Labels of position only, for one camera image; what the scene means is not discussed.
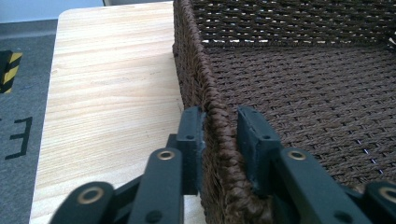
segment gray floor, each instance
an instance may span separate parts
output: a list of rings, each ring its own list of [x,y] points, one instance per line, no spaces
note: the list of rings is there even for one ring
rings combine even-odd
[[[28,223],[56,21],[0,24],[0,31],[0,50],[23,53],[11,93],[0,94],[0,223]]]

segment brown woven basket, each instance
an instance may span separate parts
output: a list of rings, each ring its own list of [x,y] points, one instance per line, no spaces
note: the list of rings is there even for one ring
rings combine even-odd
[[[208,223],[271,223],[235,143],[236,107],[264,114],[285,147],[339,183],[396,180],[396,3],[175,0],[184,106],[207,112]]]

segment wooden table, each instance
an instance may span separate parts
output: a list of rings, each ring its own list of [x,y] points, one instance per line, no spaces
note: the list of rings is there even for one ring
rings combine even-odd
[[[176,133],[183,105],[172,3],[73,9],[61,15],[31,223],[48,223],[75,188],[115,188],[144,172]],[[185,223],[204,223],[185,197]]]

